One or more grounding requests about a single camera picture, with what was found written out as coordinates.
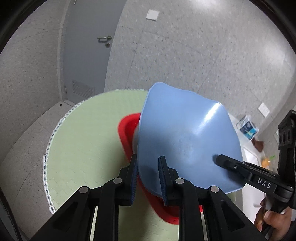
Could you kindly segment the right hand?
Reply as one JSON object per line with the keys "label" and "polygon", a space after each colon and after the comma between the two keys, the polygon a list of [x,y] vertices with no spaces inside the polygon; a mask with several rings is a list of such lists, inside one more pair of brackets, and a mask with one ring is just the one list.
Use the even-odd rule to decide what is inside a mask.
{"label": "right hand", "polygon": [[286,234],[292,222],[294,210],[287,207],[283,213],[276,213],[264,209],[265,198],[260,203],[260,210],[256,214],[254,225],[259,231],[262,231],[263,224],[270,225],[274,231],[281,234]]}

